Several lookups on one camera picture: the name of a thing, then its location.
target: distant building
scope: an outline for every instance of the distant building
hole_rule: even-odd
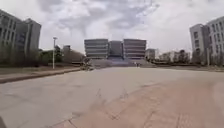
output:
[[[148,60],[159,59],[159,50],[158,49],[149,48],[145,52],[145,57]]]
[[[85,40],[86,57],[89,59],[108,59],[122,57],[124,59],[144,59],[146,40],[124,39],[124,41],[108,41],[108,39]]]
[[[62,49],[62,61],[64,63],[82,62],[84,55],[71,49],[70,45],[65,45]]]
[[[166,52],[160,55],[160,60],[172,63],[178,62],[179,55],[180,53],[176,51]]]
[[[193,52],[200,52],[205,63],[207,62],[207,55],[214,58],[223,54],[224,17],[212,20],[206,25],[194,25],[190,28],[190,33]]]
[[[86,57],[89,59],[107,59],[109,55],[108,39],[85,40]]]
[[[0,10],[0,62],[24,63],[36,60],[41,25]]]
[[[125,59],[144,59],[146,50],[146,40],[124,39]]]
[[[109,42],[109,56],[110,57],[123,57],[122,41],[110,41]]]

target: sky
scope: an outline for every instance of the sky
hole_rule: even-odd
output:
[[[0,8],[42,25],[39,47],[71,45],[84,53],[84,39],[147,40],[160,52],[191,51],[189,27],[224,16],[224,0],[0,0]]]

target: concrete pavement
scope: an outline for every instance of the concrete pavement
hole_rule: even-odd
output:
[[[193,128],[219,128],[223,77],[215,72],[108,68],[6,83],[0,85],[0,116],[7,128],[157,128],[177,126],[184,119]]]

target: gray building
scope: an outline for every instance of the gray building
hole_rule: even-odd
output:
[[[122,41],[110,41],[109,42],[109,56],[110,57],[122,57],[123,58],[123,43]]]
[[[224,52],[224,17],[208,22],[206,25],[197,24],[190,28],[192,50],[200,52],[203,61],[207,62]]]
[[[107,59],[109,56],[108,39],[85,40],[86,57],[89,59]]]
[[[206,63],[207,52],[211,50],[209,27],[207,25],[197,24],[190,28],[190,33],[193,52],[202,56],[202,62]]]
[[[217,56],[224,52],[224,17],[208,22],[207,26],[209,27],[211,53],[212,56]]]
[[[158,49],[149,48],[145,52],[145,57],[148,60],[159,59],[159,50]]]
[[[125,59],[144,59],[146,40],[124,39],[123,49]]]
[[[40,29],[41,25],[31,19],[22,21],[0,10],[0,62],[35,60]]]

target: street lamp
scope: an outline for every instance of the street lamp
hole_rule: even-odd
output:
[[[54,47],[53,47],[53,69],[55,69],[55,42],[57,40],[57,37],[53,37],[54,39]]]

